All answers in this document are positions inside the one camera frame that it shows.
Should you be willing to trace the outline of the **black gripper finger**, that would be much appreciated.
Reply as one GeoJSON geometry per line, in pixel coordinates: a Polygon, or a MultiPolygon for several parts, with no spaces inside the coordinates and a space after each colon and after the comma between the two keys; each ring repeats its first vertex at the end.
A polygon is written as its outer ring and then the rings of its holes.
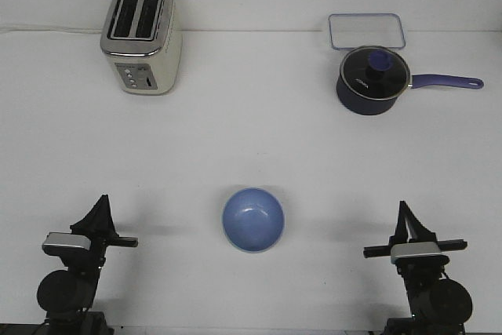
{"type": "Polygon", "coordinates": [[[395,226],[395,233],[389,238],[389,245],[394,246],[397,244],[407,243],[408,231],[406,227],[406,209],[408,208],[404,200],[399,202],[397,224],[395,226]]]}
{"type": "Polygon", "coordinates": [[[93,208],[79,221],[70,226],[72,232],[99,233],[104,231],[105,195],[101,195],[93,208]]]}
{"type": "Polygon", "coordinates": [[[103,211],[104,211],[104,223],[105,223],[104,228],[107,230],[108,234],[116,234],[115,224],[111,215],[111,206],[108,195],[103,195],[103,199],[104,199],[103,211]]]}
{"type": "Polygon", "coordinates": [[[417,219],[406,201],[402,202],[402,213],[404,216],[405,230],[409,239],[415,242],[437,242],[437,236],[417,219]]]}

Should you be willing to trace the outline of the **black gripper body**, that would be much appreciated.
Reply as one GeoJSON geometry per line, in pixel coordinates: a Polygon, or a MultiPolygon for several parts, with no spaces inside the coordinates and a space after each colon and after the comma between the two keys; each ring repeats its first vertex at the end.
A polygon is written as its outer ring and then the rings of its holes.
{"type": "MultiPolygon", "coordinates": [[[[399,260],[394,266],[397,269],[403,269],[405,266],[409,267],[411,265],[426,267],[426,268],[438,268],[441,271],[449,262],[450,258],[445,255],[445,252],[450,251],[461,251],[467,248],[467,242],[463,239],[445,240],[437,241],[439,249],[442,251],[441,256],[436,257],[414,257],[399,260]]],[[[367,246],[363,249],[364,258],[374,258],[374,257],[390,257],[391,253],[390,245],[386,246],[367,246]]]]}
{"type": "Polygon", "coordinates": [[[121,237],[117,233],[87,232],[85,236],[91,244],[85,257],[84,268],[102,268],[106,262],[105,255],[109,246],[138,247],[138,238],[121,237]]]}

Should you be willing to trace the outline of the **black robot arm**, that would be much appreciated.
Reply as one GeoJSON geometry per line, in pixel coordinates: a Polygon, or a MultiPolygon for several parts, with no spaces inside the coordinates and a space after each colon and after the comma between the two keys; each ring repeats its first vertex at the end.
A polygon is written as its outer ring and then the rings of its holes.
{"type": "Polygon", "coordinates": [[[64,268],[49,273],[37,290],[38,305],[46,312],[48,334],[113,334],[102,311],[92,311],[101,270],[110,246],[135,248],[138,239],[122,237],[115,230],[107,195],[69,232],[50,232],[42,251],[58,257],[64,268]]]}
{"type": "Polygon", "coordinates": [[[389,257],[406,289],[410,317],[389,318],[384,334],[464,334],[474,305],[470,293],[445,270],[448,251],[467,248],[463,239],[440,241],[399,203],[395,233],[386,245],[367,246],[365,258],[389,257]]]}

